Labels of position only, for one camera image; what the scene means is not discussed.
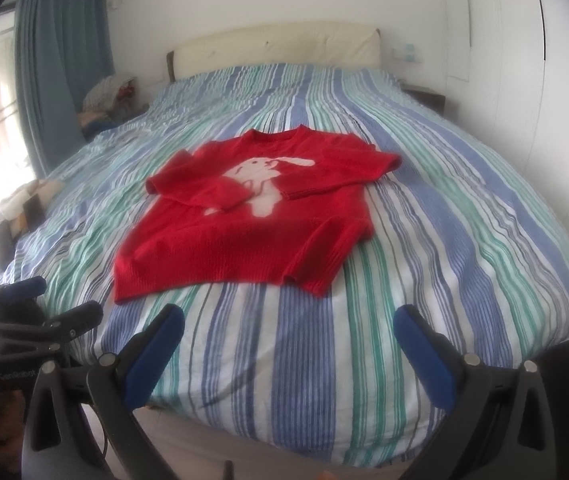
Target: nightstand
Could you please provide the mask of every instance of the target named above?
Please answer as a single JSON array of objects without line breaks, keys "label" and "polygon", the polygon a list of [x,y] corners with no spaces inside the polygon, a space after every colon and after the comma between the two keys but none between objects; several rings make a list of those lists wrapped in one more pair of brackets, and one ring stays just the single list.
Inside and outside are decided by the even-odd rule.
[{"label": "nightstand", "polygon": [[440,115],[444,115],[444,103],[446,101],[446,97],[442,94],[439,94],[436,91],[424,86],[409,85],[404,83],[400,83],[400,88],[404,93],[409,94],[420,104],[426,106],[427,108],[430,108]]}]

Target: blue curtain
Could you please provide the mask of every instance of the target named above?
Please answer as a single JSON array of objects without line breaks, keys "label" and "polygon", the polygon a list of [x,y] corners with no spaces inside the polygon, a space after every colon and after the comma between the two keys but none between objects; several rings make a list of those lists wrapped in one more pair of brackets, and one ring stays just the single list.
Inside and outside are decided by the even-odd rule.
[{"label": "blue curtain", "polygon": [[85,143],[76,113],[114,73],[105,0],[17,0],[16,91],[31,164],[43,177]]}]

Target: black cable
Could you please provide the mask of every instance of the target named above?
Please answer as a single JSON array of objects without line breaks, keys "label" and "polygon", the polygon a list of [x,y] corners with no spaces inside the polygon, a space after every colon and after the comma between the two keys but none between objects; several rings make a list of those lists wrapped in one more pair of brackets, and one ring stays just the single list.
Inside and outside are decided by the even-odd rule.
[{"label": "black cable", "polygon": [[100,423],[100,428],[102,428],[102,437],[104,438],[104,444],[102,447],[102,458],[106,458],[106,450],[109,447],[109,439],[107,439],[106,437],[106,430],[104,429],[104,426],[102,425],[102,421],[100,420],[100,417],[98,416],[98,412],[96,411],[95,407],[93,407],[91,404],[91,409],[93,410],[93,412],[96,414],[96,417],[98,418],[98,422]]}]

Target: white wardrobe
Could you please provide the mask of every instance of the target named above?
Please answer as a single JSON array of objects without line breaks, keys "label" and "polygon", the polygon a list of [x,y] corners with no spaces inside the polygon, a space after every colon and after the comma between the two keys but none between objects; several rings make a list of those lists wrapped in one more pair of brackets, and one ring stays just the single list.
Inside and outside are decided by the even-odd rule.
[{"label": "white wardrobe", "polygon": [[445,114],[517,168],[569,231],[569,0],[445,2]]}]

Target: silver screw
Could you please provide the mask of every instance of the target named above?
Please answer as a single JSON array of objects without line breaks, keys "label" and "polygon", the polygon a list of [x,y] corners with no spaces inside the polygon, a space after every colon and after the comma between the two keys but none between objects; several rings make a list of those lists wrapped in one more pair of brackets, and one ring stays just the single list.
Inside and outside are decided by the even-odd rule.
[{"label": "silver screw", "polygon": [[100,366],[111,366],[116,362],[116,354],[112,354],[110,352],[107,354],[102,354],[100,356],[100,359],[98,359],[98,362],[100,363]]},{"label": "silver screw", "polygon": [[538,371],[538,365],[536,365],[533,361],[525,361],[524,369],[530,373],[535,373]]},{"label": "silver screw", "polygon": [[482,361],[476,354],[464,354],[464,362],[469,366],[478,366]]},{"label": "silver screw", "polygon": [[47,361],[42,365],[42,372],[45,374],[50,374],[55,370],[55,362]]}]

